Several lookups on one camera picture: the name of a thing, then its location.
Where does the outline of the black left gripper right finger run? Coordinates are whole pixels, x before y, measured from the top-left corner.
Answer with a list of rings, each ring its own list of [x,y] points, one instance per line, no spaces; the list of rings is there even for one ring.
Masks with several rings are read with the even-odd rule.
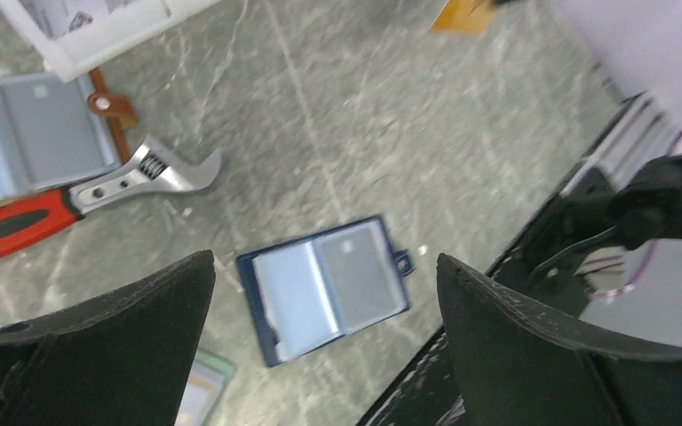
[[[471,425],[682,425],[682,347],[586,323],[447,254],[437,294]]]

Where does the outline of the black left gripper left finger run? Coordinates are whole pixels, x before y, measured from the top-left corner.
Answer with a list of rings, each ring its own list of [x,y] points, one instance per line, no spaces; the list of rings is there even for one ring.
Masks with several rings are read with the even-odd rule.
[[[0,425],[172,425],[210,308],[214,256],[0,328]]]

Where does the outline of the navy blue card holder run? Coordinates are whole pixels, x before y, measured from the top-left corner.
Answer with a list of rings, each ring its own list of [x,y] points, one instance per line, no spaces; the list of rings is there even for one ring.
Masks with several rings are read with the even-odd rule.
[[[377,233],[398,307],[365,327],[350,329],[340,313],[319,243],[358,227]],[[410,300],[404,280],[415,270],[409,251],[393,246],[380,215],[240,254],[235,266],[267,367],[277,367],[407,311]]]

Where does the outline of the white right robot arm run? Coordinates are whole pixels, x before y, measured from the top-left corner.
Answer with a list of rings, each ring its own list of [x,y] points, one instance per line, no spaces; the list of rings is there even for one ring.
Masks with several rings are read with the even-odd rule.
[[[558,279],[570,276],[599,249],[682,240],[682,154],[647,162],[618,190],[583,178],[559,200],[557,216],[522,249],[529,288],[553,269]]]

